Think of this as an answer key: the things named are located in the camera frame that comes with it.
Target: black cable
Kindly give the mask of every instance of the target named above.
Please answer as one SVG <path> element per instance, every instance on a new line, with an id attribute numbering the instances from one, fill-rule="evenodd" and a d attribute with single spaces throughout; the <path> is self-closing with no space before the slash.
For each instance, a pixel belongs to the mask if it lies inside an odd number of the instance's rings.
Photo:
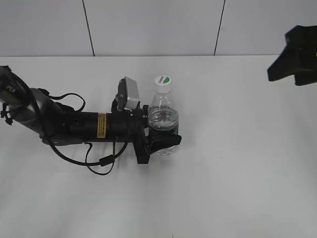
<path id="1" fill-rule="evenodd" d="M 81 108 L 75 111 L 75 112 L 81 112 L 84 109 L 85 105 L 86 105 L 86 101 L 85 101 L 85 99 L 82 96 L 78 95 L 77 93 L 66 93 L 66 94 L 64 94 L 62 96 L 59 96 L 59 97 L 54 97 L 54 96 L 48 95 L 48 97 L 53 99 L 53 100 L 61 100 L 61 99 L 65 98 L 65 97 L 67 97 L 69 95 L 77 96 L 77 97 L 81 98 L 81 100 L 83 100 L 83 105 L 81 106 Z"/>
<path id="2" fill-rule="evenodd" d="M 15 77 L 15 80 L 18 81 L 18 83 L 25 89 L 26 91 L 26 94 L 28 95 L 31 103 L 33 104 L 33 108 L 35 110 L 35 113 L 36 115 L 38 116 L 39 118 L 39 121 L 41 123 L 41 127 L 42 127 L 42 131 L 43 131 L 43 134 L 44 136 L 46 137 L 47 139 L 47 142 L 49 143 L 50 147 L 52 148 L 52 150 L 58 155 L 60 156 L 62 159 L 70 162 L 70 163 L 73 163 L 73 164 L 76 164 L 76 165 L 80 165 L 80 166 L 97 166 L 97 165 L 100 165 L 100 161 L 99 162 L 94 162 L 94 163 L 84 163 L 84 162 L 80 162 L 80 161 L 76 161 L 76 160 L 72 160 L 70 159 L 69 157 L 63 155 L 62 153 L 60 153 L 60 151 L 55 147 L 55 145 L 53 144 L 51 138 L 49 137 L 49 134 L 46 130 L 46 125 L 44 123 L 44 120 L 42 118 L 42 115 L 41 115 L 41 111 L 39 109 L 39 106 L 36 102 L 36 99 L 31 91 L 31 89 L 29 88 L 29 86 L 22 80 L 20 79 L 18 76 Z"/>
<path id="3" fill-rule="evenodd" d="M 85 163 L 87 163 L 87 157 L 88 157 L 88 154 L 89 154 L 90 150 L 93 148 L 93 144 L 90 143 L 90 142 L 84 142 L 84 143 L 89 145 L 89 149 L 87 150 L 86 157 L 85 157 Z M 87 166 L 87 168 L 88 168 L 91 172 L 93 172 L 94 174 L 101 175 L 101 176 L 108 175 L 108 174 L 110 174 L 110 172 L 112 171 L 112 168 L 113 168 L 113 166 L 114 166 L 114 159 L 120 156 L 119 153 L 115 155 L 115 141 L 114 141 L 114 142 L 113 142 L 113 146 L 112 146 L 113 163 L 112 163 L 112 166 L 111 166 L 110 170 L 109 170 L 108 172 L 106 172 L 106 173 L 99 173 L 99 172 L 94 171 L 94 170 L 93 170 L 92 168 L 90 168 L 89 166 Z"/>

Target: water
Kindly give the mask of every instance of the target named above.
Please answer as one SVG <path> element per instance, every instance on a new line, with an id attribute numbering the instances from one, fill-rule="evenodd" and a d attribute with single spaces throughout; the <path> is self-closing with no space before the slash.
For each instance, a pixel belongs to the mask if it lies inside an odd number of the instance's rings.
<path id="1" fill-rule="evenodd" d="M 164 133 L 178 134 L 178 112 L 170 107 L 152 107 L 148 113 L 149 126 Z M 160 155 L 169 155 L 175 151 L 175 146 L 159 150 Z"/>

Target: white wall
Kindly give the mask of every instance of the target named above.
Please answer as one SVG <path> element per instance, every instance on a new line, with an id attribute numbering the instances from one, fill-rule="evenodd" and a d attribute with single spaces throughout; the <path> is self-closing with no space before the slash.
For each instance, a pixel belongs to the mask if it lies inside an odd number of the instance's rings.
<path id="1" fill-rule="evenodd" d="M 224 0 L 84 0 L 97 56 L 213 55 Z M 217 55 L 279 54 L 317 0 L 226 0 Z M 0 56 L 93 55 L 82 0 L 2 0 Z"/>
<path id="2" fill-rule="evenodd" d="M 226 0 L 216 54 L 280 54 L 296 25 L 317 25 L 317 0 Z"/>
<path id="3" fill-rule="evenodd" d="M 80 0 L 1 0 L 0 56 L 91 56 Z"/>
<path id="4" fill-rule="evenodd" d="M 223 0 L 85 0 L 99 56 L 211 55 Z"/>

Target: yellow warning label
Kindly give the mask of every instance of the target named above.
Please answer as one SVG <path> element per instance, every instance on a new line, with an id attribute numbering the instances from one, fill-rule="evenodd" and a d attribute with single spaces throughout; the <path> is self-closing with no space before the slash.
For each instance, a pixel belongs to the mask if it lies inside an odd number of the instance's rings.
<path id="1" fill-rule="evenodd" d="M 106 124 L 107 124 L 106 115 L 104 113 L 98 113 L 97 138 L 106 137 Z"/>

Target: green logo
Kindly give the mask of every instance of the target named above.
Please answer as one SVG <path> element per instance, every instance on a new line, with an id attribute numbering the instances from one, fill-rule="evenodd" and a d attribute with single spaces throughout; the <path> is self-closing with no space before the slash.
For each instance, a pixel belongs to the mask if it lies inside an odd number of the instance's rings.
<path id="1" fill-rule="evenodd" d="M 164 79 L 163 83 L 168 83 L 169 82 L 169 77 L 166 77 L 166 79 Z"/>

